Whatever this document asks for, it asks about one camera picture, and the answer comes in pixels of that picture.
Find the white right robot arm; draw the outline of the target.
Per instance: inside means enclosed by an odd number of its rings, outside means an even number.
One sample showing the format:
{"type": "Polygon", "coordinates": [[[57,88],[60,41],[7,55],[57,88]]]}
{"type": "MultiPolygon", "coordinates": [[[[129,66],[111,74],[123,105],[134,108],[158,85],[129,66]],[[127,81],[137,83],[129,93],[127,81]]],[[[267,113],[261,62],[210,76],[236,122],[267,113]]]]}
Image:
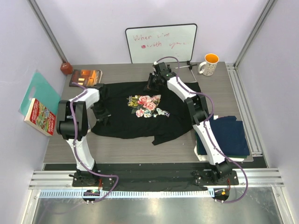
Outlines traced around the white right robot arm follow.
{"type": "Polygon", "coordinates": [[[189,88],[164,62],[154,62],[153,70],[149,75],[145,90],[158,90],[160,87],[166,86],[186,104],[193,129],[207,153],[211,181],[214,184],[228,183],[228,179],[232,175],[232,166],[228,157],[222,152],[210,126],[211,115],[208,114],[207,95],[189,88]]]}

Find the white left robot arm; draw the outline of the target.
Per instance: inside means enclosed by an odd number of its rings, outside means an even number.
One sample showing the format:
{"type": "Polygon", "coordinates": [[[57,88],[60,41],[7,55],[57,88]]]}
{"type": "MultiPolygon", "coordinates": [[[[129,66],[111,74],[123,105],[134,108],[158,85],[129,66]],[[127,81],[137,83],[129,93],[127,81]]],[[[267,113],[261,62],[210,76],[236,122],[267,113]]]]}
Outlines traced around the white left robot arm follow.
{"type": "Polygon", "coordinates": [[[70,145],[76,160],[76,172],[71,175],[73,187],[96,186],[100,175],[87,143],[86,136],[91,130],[87,109],[92,109],[98,122],[107,123],[110,113],[104,107],[103,101],[108,97],[108,89],[104,84],[87,88],[77,83],[74,85],[83,91],[72,99],[59,101],[56,129],[70,145]]]}

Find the orange brown cover book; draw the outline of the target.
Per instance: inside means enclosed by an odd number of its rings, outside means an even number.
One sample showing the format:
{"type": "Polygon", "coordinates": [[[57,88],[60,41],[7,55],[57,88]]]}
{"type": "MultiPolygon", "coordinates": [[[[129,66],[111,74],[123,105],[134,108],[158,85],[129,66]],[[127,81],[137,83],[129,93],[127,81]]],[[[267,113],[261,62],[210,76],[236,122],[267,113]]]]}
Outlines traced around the orange brown cover book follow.
{"type": "Polygon", "coordinates": [[[70,87],[76,87],[77,83],[84,87],[94,86],[100,83],[103,72],[101,70],[74,70],[69,82],[70,87]]]}

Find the black t shirt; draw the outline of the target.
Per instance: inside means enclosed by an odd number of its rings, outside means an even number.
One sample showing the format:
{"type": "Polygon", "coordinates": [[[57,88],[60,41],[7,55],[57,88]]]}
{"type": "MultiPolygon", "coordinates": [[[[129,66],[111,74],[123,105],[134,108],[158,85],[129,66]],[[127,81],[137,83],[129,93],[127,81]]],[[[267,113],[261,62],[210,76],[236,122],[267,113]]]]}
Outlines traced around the black t shirt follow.
{"type": "Polygon", "coordinates": [[[144,91],[145,82],[106,84],[103,106],[110,116],[96,122],[92,133],[121,139],[154,138],[159,145],[192,130],[187,105],[167,87],[144,91]]]}

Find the white mug orange inside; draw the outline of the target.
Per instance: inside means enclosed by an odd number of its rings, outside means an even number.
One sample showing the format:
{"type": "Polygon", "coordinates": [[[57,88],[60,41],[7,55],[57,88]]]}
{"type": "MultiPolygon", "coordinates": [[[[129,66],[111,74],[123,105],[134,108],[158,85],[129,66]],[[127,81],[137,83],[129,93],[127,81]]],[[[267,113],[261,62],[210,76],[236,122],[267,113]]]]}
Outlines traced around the white mug orange inside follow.
{"type": "Polygon", "coordinates": [[[205,55],[204,59],[198,66],[198,73],[204,76],[212,76],[219,62],[219,57],[216,54],[209,53],[205,55]]]}

